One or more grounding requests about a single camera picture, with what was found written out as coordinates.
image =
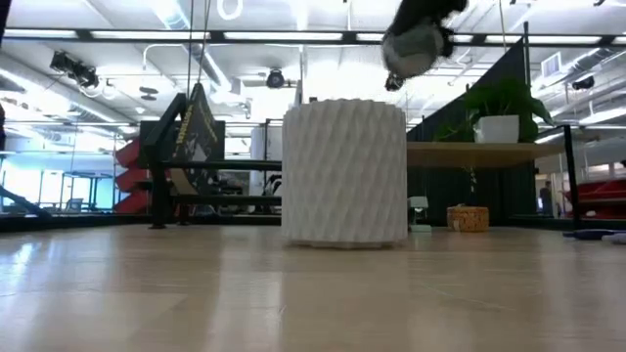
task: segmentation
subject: floor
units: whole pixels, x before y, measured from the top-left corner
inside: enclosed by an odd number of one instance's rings
[[[278,228],[0,238],[5,351],[626,351],[626,247],[558,233],[284,247]]]

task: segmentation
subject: wooden shelf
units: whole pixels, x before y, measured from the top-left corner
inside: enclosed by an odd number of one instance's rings
[[[478,143],[407,143],[408,166],[509,167],[536,158],[564,153],[564,146]]]

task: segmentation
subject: small wicker basket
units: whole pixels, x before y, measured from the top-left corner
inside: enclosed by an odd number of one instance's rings
[[[489,229],[489,209],[479,206],[448,208],[448,228],[460,232],[485,232]]]

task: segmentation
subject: white pot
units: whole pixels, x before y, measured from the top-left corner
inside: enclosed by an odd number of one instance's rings
[[[484,116],[474,125],[477,143],[517,143],[519,140],[519,116]]]

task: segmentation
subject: white cylindrical planter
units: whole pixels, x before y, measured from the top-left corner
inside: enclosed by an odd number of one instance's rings
[[[372,101],[314,102],[283,126],[283,234],[370,247],[407,238],[404,113]]]

